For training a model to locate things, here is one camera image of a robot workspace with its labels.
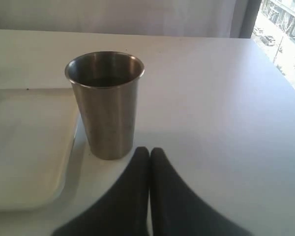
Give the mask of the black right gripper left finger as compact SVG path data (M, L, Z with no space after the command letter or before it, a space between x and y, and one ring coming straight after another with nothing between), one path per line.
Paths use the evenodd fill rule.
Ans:
M113 186L55 236L147 236L149 151L138 147Z

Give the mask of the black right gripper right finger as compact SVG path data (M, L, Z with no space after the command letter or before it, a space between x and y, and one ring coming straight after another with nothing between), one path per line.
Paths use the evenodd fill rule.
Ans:
M155 236L249 236L204 202L183 181L163 149L151 155L150 205Z

